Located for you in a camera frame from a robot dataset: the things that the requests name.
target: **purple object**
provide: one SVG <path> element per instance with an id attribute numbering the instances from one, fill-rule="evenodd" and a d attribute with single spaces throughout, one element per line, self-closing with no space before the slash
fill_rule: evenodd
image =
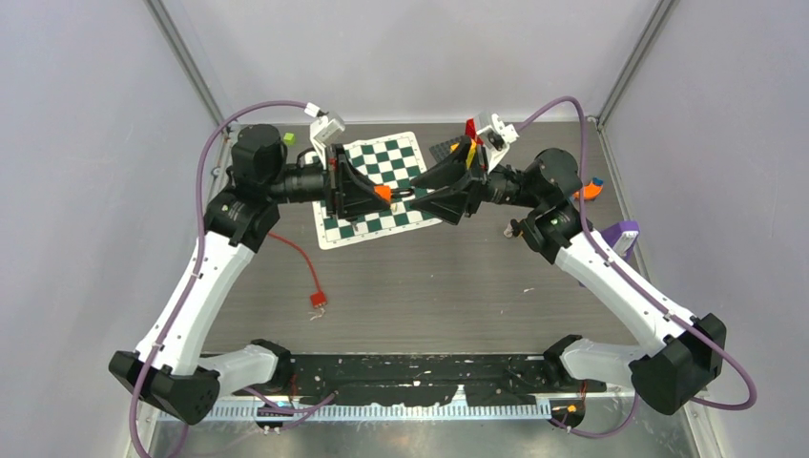
<path id="1" fill-rule="evenodd" d="M 604 241 L 626 262 L 632 256 L 639 235 L 640 226 L 637 221 L 620 221 L 601 231 Z"/>

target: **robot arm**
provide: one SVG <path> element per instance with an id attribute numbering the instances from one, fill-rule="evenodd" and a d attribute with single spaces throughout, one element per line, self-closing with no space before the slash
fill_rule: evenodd
<path id="1" fill-rule="evenodd" d="M 519 223 L 529 248 L 588 287 L 638 342 L 610 345 L 568 336 L 544 353 L 555 367 L 549 374 L 551 382 L 573 378 L 632 386 L 655 410 L 671 415 L 719 375 L 721 358 L 674 323 L 671 316 L 661 315 L 612 266 L 617 264 L 629 272 L 646 291 L 667 304 L 671 315 L 693 323 L 719 347 L 724 347 L 724 324 L 710 314 L 698 319 L 664 297 L 595 230 L 591 235 L 596 243 L 614 255 L 612 264 L 604 262 L 592 248 L 570 201 L 582 183 L 576 161 L 568 152 L 545 150 L 520 171 L 503 165 L 491 167 L 489 155 L 479 149 L 486 149 L 486 145 L 462 137 L 449 156 L 413 178 L 413 186 L 436 191 L 412 200 L 411 208 L 451 224 L 476 213 L 483 201 L 529 208 L 528 216 Z"/>
<path id="2" fill-rule="evenodd" d="M 200 358 L 200 351 L 236 278 L 278 222 L 280 204 L 323 200 L 327 213 L 341 219 L 390 207 L 389 196 L 395 192 L 360 174 L 342 145 L 325 146 L 342 131 L 335 127 L 342 125 L 336 119 L 318 112 L 312 132 L 326 132 L 313 134 L 320 141 L 322 160 L 309 165 L 286 163 L 286 146 L 274 126 L 251 125 L 239 132 L 231 149 L 233 166 L 227 171 L 230 182 L 205 211 L 202 267 L 171 333 L 147 369 L 143 401 L 195 425 L 220 395 L 256 384 L 286 385 L 293 370 L 290 352 L 273 343 L 257 340 L 212 358 Z M 193 275 L 197 248 L 174 294 L 135 351 L 117 351 L 110 360 L 110 371 L 130 392 L 157 335 L 175 313 L 187 276 Z"/>

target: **orange connector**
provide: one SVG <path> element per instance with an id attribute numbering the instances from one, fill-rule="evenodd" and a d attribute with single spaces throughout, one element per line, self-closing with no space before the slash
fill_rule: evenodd
<path id="1" fill-rule="evenodd" d="M 390 190 L 390 186 L 385 185 L 374 186 L 374 192 L 387 202 L 390 202 L 393 195 L 392 191 Z"/>
<path id="2" fill-rule="evenodd" d="M 595 200 L 601 194 L 602 189 L 604 189 L 604 181 L 593 177 L 584 187 L 584 200 Z M 573 194 L 573 198 L 579 198 L 578 191 Z"/>

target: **debris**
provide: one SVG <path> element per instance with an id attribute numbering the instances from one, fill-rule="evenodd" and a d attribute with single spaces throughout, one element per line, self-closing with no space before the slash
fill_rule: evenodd
<path id="1" fill-rule="evenodd" d="M 325 307 L 320 307 L 320 308 L 318 308 L 317 312 L 309 312 L 309 315 L 312 315 L 312 318 L 310 318 L 309 321 L 311 322 L 312 320 L 316 320 L 318 318 L 323 318 L 323 315 L 325 315 L 325 314 L 326 314 L 326 308 Z"/>

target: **white bracket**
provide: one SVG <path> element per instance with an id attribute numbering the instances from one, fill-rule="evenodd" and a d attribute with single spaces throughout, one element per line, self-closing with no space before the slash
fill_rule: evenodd
<path id="1" fill-rule="evenodd" d="M 309 125 L 309 141 L 321 159 L 321 166 L 325 170 L 326 145 L 333 143 L 345 132 L 345 123 L 336 114 L 322 114 Z"/>
<path id="2" fill-rule="evenodd" d="M 500 161 L 506 157 L 511 143 L 517 141 L 519 134 L 513 124 L 506 125 L 500 116 L 490 112 L 482 112 L 474 117 L 475 134 L 483 139 L 486 144 L 488 168 L 493 169 Z M 488 137 L 490 134 L 499 135 L 503 139 L 503 144 L 497 148 Z"/>

